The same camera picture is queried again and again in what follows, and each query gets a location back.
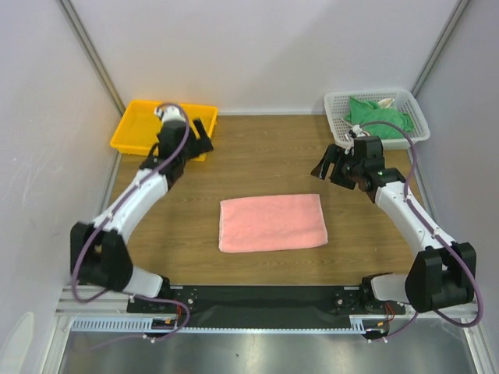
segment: pink cloth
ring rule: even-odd
[[[244,197],[220,205],[218,248],[222,252],[279,251],[327,243],[319,195]]]

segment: reflective metal surface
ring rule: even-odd
[[[71,333],[59,373],[476,373],[464,333],[440,319],[417,320],[388,344],[356,335],[181,333],[76,353],[117,336]]]

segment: green towel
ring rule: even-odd
[[[407,113],[401,113],[392,108],[380,108],[375,101],[358,101],[350,97],[350,113],[345,116],[345,120],[352,125],[362,125],[372,121],[387,121],[397,125],[400,129],[411,132],[414,124]],[[369,125],[364,128],[373,136],[381,139],[401,139],[403,135],[396,129],[383,124]]]

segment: white basket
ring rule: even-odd
[[[414,131],[409,135],[414,143],[426,140],[430,137],[428,123],[414,96],[400,89],[393,90],[370,90],[350,92],[330,92],[324,96],[324,107],[326,109],[327,121],[333,132],[334,141],[339,146],[348,146],[345,134],[351,129],[342,119],[350,111],[349,98],[353,96],[358,100],[380,101],[388,97],[395,99],[397,109],[411,116],[414,123]],[[382,140],[385,150],[406,150],[409,143],[405,139]]]

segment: yellow bin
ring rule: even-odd
[[[121,153],[147,156],[153,144],[157,143],[156,135],[161,130],[161,121],[154,115],[154,109],[162,101],[132,100],[128,105],[118,128],[111,139],[111,146]],[[217,107],[195,104],[180,104],[191,121],[191,129],[199,136],[192,120],[200,118],[211,139],[213,129],[217,124]],[[195,161],[204,161],[202,154]]]

